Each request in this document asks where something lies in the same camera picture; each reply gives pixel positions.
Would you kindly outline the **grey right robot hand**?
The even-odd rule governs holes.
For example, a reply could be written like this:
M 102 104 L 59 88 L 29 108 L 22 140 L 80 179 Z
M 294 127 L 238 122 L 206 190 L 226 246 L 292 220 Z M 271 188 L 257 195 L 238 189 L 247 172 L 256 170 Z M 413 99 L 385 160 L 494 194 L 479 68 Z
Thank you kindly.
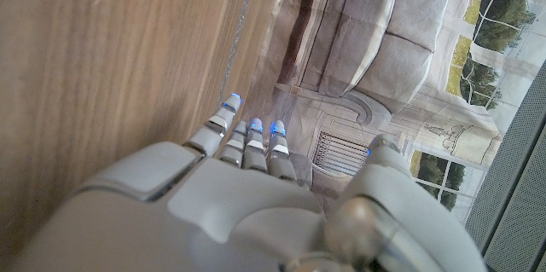
M 378 135 L 330 211 L 298 185 L 286 131 L 231 95 L 183 144 L 110 165 L 65 201 L 13 271 L 483 271 L 464 227 Z

